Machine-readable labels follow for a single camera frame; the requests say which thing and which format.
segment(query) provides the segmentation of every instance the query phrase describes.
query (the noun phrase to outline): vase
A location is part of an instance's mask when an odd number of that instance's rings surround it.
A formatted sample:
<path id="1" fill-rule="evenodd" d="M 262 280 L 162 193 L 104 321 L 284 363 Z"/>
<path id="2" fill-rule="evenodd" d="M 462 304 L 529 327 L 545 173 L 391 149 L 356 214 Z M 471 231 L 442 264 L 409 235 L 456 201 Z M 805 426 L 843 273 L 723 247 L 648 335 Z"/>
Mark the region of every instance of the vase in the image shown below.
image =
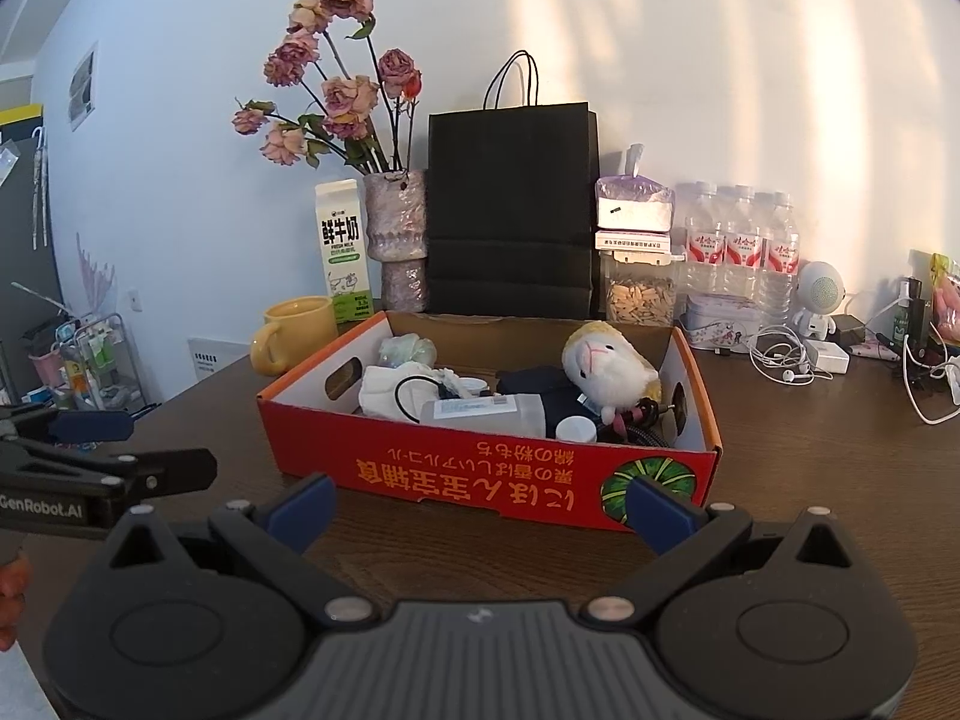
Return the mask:
<path id="1" fill-rule="evenodd" d="M 376 172 L 363 177 L 367 253 L 382 263 L 426 257 L 424 170 Z"/>
<path id="2" fill-rule="evenodd" d="M 383 263 L 380 300 L 390 311 L 419 314 L 426 310 L 426 260 Z"/>
<path id="3" fill-rule="evenodd" d="M 426 309 L 426 191 L 423 170 L 363 177 L 367 253 L 383 263 L 380 299 L 391 311 Z"/>

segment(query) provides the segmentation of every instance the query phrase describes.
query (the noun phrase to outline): snack bag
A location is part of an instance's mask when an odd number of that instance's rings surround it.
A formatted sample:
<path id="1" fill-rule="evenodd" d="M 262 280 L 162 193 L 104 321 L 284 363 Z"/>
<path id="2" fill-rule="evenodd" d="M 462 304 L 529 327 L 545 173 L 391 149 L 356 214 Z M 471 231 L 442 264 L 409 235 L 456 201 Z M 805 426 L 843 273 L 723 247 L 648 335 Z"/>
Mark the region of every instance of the snack bag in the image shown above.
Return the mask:
<path id="1" fill-rule="evenodd" d="M 960 264 L 945 254 L 930 258 L 933 323 L 947 343 L 960 343 Z"/>

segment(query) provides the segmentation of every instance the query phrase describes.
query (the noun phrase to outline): yellow mug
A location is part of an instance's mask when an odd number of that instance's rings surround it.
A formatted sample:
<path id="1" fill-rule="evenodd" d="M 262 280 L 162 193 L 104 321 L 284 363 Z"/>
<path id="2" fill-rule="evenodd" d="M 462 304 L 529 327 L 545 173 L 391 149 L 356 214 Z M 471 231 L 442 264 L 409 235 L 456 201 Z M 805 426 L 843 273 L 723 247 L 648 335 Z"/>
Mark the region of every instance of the yellow mug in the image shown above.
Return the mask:
<path id="1" fill-rule="evenodd" d="M 290 370 L 337 337 L 333 301 L 321 295 L 277 303 L 263 320 L 250 344 L 250 362 L 267 376 Z"/>

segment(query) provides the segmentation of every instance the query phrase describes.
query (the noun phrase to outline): mug handle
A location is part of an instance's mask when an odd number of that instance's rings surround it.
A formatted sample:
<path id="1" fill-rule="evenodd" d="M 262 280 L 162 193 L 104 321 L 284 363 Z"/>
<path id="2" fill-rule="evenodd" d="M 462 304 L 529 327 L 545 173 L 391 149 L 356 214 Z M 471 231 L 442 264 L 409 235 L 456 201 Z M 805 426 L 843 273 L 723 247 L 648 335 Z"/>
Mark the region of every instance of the mug handle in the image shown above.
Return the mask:
<path id="1" fill-rule="evenodd" d="M 287 370 L 286 358 L 282 355 L 275 360 L 270 354 L 270 338 L 280 330 L 279 322 L 267 322 L 256 333 L 250 342 L 250 362 L 253 370 L 265 376 L 278 376 Z"/>

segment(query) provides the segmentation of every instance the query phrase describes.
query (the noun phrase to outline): bag handle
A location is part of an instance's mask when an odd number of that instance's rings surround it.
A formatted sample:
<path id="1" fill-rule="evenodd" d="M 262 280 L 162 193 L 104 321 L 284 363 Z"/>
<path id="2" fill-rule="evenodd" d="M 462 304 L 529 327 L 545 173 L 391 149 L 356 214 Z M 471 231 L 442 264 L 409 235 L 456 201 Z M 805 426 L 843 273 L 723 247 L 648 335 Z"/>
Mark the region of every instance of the bag handle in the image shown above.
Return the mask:
<path id="1" fill-rule="evenodd" d="M 496 75 L 493 76 L 493 80 L 490 82 L 490 85 L 487 87 L 487 93 L 483 95 L 483 109 L 487 109 L 488 98 L 490 93 L 493 91 L 493 84 L 496 84 L 497 79 L 500 79 L 500 84 L 496 88 L 496 99 L 493 102 L 493 109 L 496 110 L 500 108 L 500 92 L 503 91 L 503 82 L 507 79 L 507 73 L 510 71 L 510 67 L 520 59 L 520 57 L 526 57 L 527 59 L 527 101 L 525 105 L 530 105 L 530 93 L 533 90 L 533 104 L 539 104 L 539 68 L 536 66 L 536 60 L 533 55 L 528 52 L 526 49 L 520 49 L 518 52 L 514 52 L 514 55 L 506 61 L 506 63 L 496 72 Z M 536 78 L 536 87 L 533 86 L 534 78 Z"/>

